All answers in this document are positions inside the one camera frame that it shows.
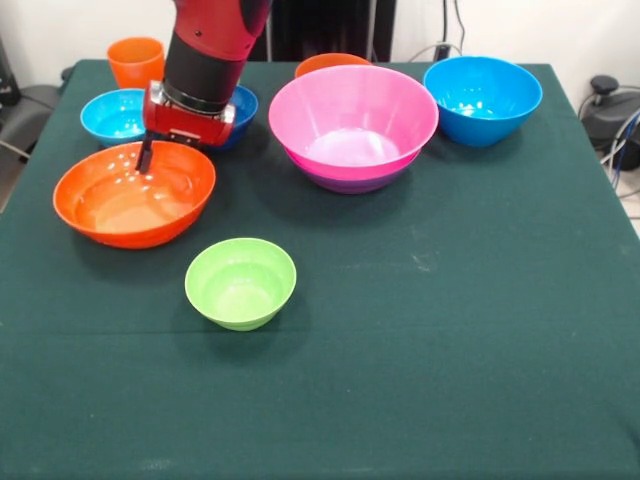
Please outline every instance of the plastic bowl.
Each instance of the plastic bowl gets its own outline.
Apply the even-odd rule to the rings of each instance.
[[[155,141],[149,171],[141,175],[135,170],[140,147],[111,147],[71,167],[53,193],[60,218],[120,248],[155,247],[185,231],[213,191],[213,164],[194,148]]]
[[[440,126],[453,141],[487,147],[510,135],[542,101],[540,82],[524,68],[489,57],[455,57],[424,75],[438,102]]]
[[[142,140],[144,90],[126,88],[98,95],[80,113],[84,129],[103,146]]]
[[[371,63],[357,55],[350,53],[322,53],[309,57],[298,65],[295,78],[314,72],[321,68],[335,67],[337,65],[371,65]]]
[[[315,183],[365,193],[391,183],[433,136],[438,108],[402,73],[345,65],[285,85],[269,123],[294,163]]]
[[[201,252],[189,265],[185,291],[191,305],[230,330],[248,331],[271,320],[296,284],[296,267],[277,245],[234,238]]]
[[[211,147],[211,150],[222,152],[229,150],[247,133],[247,129],[253,122],[258,111],[258,97],[247,87],[238,85],[231,96],[231,103],[236,106],[236,118],[233,121],[233,130],[227,141],[219,147]]]

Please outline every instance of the orange cup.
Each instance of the orange cup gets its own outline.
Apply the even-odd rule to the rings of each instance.
[[[107,59],[120,88],[146,88],[164,75],[164,48],[154,38],[120,40],[109,47]]]

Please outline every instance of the bright blue bowl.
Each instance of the bright blue bowl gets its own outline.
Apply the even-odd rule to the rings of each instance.
[[[144,90],[126,88],[98,95],[80,113],[84,129],[103,146],[112,147],[142,140]]]
[[[233,121],[233,130],[225,143],[218,147],[211,147],[212,150],[222,152],[229,150],[244,137],[247,129],[258,111],[258,97],[247,87],[238,85],[233,90],[231,103],[236,106],[236,118]]]
[[[443,60],[427,70],[422,83],[438,103],[444,133],[472,147],[507,137],[542,101],[536,77],[497,58]]]

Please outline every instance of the cable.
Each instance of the cable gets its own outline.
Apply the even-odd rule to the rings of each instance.
[[[449,25],[449,20],[448,20],[448,15],[447,15],[447,0],[442,0],[442,21],[443,21],[443,27],[442,27],[442,41],[446,42],[447,41],[447,27]]]
[[[629,118],[627,118],[627,120],[625,120],[625,122],[622,124],[620,129],[616,132],[616,134],[613,137],[613,142],[611,143],[611,150],[609,152],[609,162],[608,162],[609,163],[609,168],[608,168],[609,178],[611,179],[612,182],[614,180],[614,178],[613,178],[613,157],[615,156],[615,154],[617,152],[616,148],[618,147],[618,141],[620,140],[622,134],[627,132],[627,127],[629,127],[629,125],[632,122],[635,122],[638,119],[639,115],[640,115],[640,108],[637,109],[635,112],[633,112],[633,114],[631,116],[629,116]]]
[[[447,47],[451,47],[453,48],[456,52],[458,52],[458,55],[462,55],[462,52],[460,51],[460,49],[458,48],[457,45],[454,45],[453,43],[447,43],[447,42],[438,42],[438,43],[434,43],[433,45],[429,45],[428,47],[424,47],[422,50],[420,50],[418,53],[416,53],[413,57],[411,57],[409,60],[407,60],[409,63],[413,62],[416,58],[418,58],[420,55],[422,55],[423,53],[428,52],[429,50],[431,50],[432,48],[436,48],[439,47],[441,45],[447,46]]]
[[[10,143],[5,142],[4,140],[0,140],[0,147],[4,147],[7,150],[11,150],[12,152],[17,153],[18,155],[20,155],[21,157],[24,157],[24,158],[30,158],[31,157],[31,155],[29,155],[24,150],[20,150],[18,147],[14,147],[13,145],[11,145]]]
[[[460,25],[460,30],[462,31],[462,35],[460,36],[460,51],[463,50],[464,46],[464,37],[467,34],[467,31],[464,28],[464,24],[462,23],[462,19],[460,18],[460,8],[458,7],[458,0],[453,0],[453,6],[456,9],[456,17],[458,19],[458,25]]]
[[[578,108],[578,118],[579,118],[580,120],[582,120],[582,113],[583,113],[584,107],[586,107],[586,106],[587,106],[587,104],[588,104],[591,100],[593,100],[594,98],[596,98],[597,96],[598,96],[598,94],[597,94],[597,93],[592,93],[591,95],[589,95],[587,98],[585,98],[585,99],[582,101],[582,103],[580,104],[580,108]]]
[[[629,143],[629,138],[631,138],[631,134],[636,129],[636,125],[638,124],[638,116],[640,113],[636,115],[631,123],[627,126],[627,130],[625,131],[624,145],[622,146],[622,151],[620,152],[620,157],[618,158],[618,164],[616,165],[616,174],[613,179],[613,189],[618,189],[618,183],[620,183],[620,171],[622,170],[622,159],[624,158],[624,153],[627,150],[627,143]]]
[[[55,107],[52,107],[51,105],[49,105],[46,102],[43,102],[42,100],[38,100],[37,98],[32,97],[31,95],[25,95],[24,93],[20,93],[20,96],[22,98],[26,98],[27,100],[31,100],[32,102],[35,102],[39,105],[42,105],[44,108],[48,108],[49,110],[51,110],[52,112],[55,110]]]
[[[624,148],[624,146],[626,145],[626,141],[622,141],[618,144],[618,146],[616,147],[616,151],[613,152],[613,154],[615,155],[616,153],[618,153],[620,150],[622,150]],[[602,157],[600,159],[600,165],[604,165],[605,163],[607,163],[609,160],[611,160],[611,154],[608,153],[605,157]]]

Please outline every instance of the green bowl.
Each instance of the green bowl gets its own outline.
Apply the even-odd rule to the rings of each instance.
[[[261,327],[282,309],[296,285],[296,267],[277,245],[233,238],[211,245],[189,265],[184,280],[191,305],[230,330]]]

